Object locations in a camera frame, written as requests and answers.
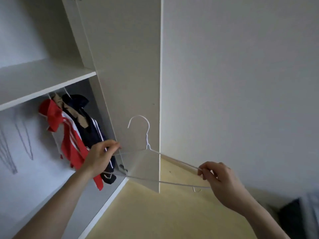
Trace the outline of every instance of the hand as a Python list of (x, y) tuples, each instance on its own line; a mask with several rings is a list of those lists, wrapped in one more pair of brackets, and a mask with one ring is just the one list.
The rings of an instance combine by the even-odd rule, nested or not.
[(233, 170), (222, 162), (205, 162), (199, 168), (202, 171), (198, 170), (197, 174), (209, 181), (216, 198), (227, 208), (245, 216), (250, 208), (258, 205)]
[(91, 178), (98, 176), (105, 170), (112, 155), (118, 148), (120, 148), (120, 143), (114, 140), (106, 140), (93, 145), (81, 170), (88, 172)]

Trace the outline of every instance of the open cabinet door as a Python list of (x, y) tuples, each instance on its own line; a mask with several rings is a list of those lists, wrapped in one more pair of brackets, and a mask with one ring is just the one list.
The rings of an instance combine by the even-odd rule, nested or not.
[[(104, 100), (122, 151), (145, 149), (160, 142), (161, 0), (76, 0), (101, 84)], [(159, 180), (159, 155), (122, 156), (128, 175)], [(136, 180), (159, 192), (159, 184)]]

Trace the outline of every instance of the white shelf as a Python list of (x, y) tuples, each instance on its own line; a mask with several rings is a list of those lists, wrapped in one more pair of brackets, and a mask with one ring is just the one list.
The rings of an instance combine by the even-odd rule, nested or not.
[(0, 111), (96, 75), (78, 58), (44, 59), (0, 69)]

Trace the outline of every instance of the hanging clothes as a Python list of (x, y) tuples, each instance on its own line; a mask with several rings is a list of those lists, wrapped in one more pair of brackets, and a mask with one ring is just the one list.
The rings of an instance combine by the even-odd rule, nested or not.
[[(39, 113), (46, 116), (49, 123), (48, 131), (53, 132), (59, 151), (76, 170), (80, 169), (88, 155), (88, 150), (74, 120), (51, 99), (46, 99), (40, 104)], [(98, 189), (101, 190), (103, 188), (101, 176), (94, 177), (94, 181)]]
[[(94, 144), (106, 140), (106, 137), (101, 132), (98, 122), (94, 120), (93, 118), (91, 118), (83, 109), (83, 107), (85, 107), (89, 103), (89, 100), (86, 97), (81, 95), (71, 95), (71, 97), (69, 95), (63, 95), (62, 98), (60, 98), (58, 95), (55, 95), (52, 99), (57, 104), (60, 104), (63, 111), (67, 113), (73, 119), (74, 123), (76, 124), (79, 130), (79, 133), (82, 137), (82, 141), (85, 146), (91, 149), (91, 147)], [(73, 116), (73, 114), (71, 113), (70, 109), (68, 109), (68, 107), (73, 109), (75, 112), (79, 114), (77, 115), (77, 117), (80, 117), (80, 116), (84, 117), (88, 126), (83, 127), (80, 124), (77, 117)], [(104, 171), (111, 173), (114, 171), (114, 167), (115, 167), (115, 157), (112, 156), (110, 163), (107, 165)], [(107, 184), (112, 184), (116, 180), (115, 175), (110, 175), (107, 173), (102, 173), (101, 177), (103, 181)]]

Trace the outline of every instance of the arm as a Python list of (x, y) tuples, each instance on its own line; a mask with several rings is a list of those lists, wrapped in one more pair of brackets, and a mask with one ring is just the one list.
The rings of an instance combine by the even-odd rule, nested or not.
[(60, 239), (88, 181), (100, 174), (119, 148), (113, 140), (92, 146), (81, 169), (14, 236), (13, 239)]
[(258, 239), (289, 239), (229, 167), (215, 162), (205, 162), (199, 167), (202, 171), (198, 170), (197, 174), (209, 181), (216, 198), (227, 208), (244, 216)]

